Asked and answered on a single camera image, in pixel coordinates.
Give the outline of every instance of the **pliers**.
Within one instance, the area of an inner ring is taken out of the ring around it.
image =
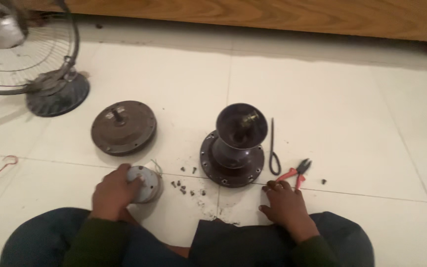
[[[311,167],[311,163],[312,161],[309,161],[309,159],[301,161],[297,168],[290,168],[288,173],[283,174],[278,179],[276,179],[276,181],[282,181],[297,174],[298,178],[296,179],[295,188],[299,189],[301,187],[301,183],[305,181],[303,174],[305,173],[305,171],[307,171],[307,169],[309,169],[309,167]]]

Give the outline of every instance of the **person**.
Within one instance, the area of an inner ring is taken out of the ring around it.
[[[261,205],[259,210],[273,226],[236,227],[216,219],[199,223],[191,248],[163,244],[127,212],[126,207],[143,186],[142,177],[127,182],[129,168],[129,164],[121,164],[96,186],[92,211],[56,209],[18,227],[3,248],[0,266],[340,266],[342,263],[337,257],[340,250],[331,249],[308,215],[301,191],[294,190],[286,181],[269,181],[262,188],[270,205]],[[350,240],[350,236],[347,234],[345,238]],[[363,235],[359,243],[363,244]],[[367,263],[363,266],[373,265],[368,244],[364,253],[355,253],[362,255],[359,262]]]

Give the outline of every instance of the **pedestal fan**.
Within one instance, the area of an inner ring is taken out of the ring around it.
[[[53,3],[57,12],[34,13],[30,0],[0,0],[0,95],[26,94],[29,110],[42,117],[73,110],[90,90],[74,69],[77,25],[64,0]]]

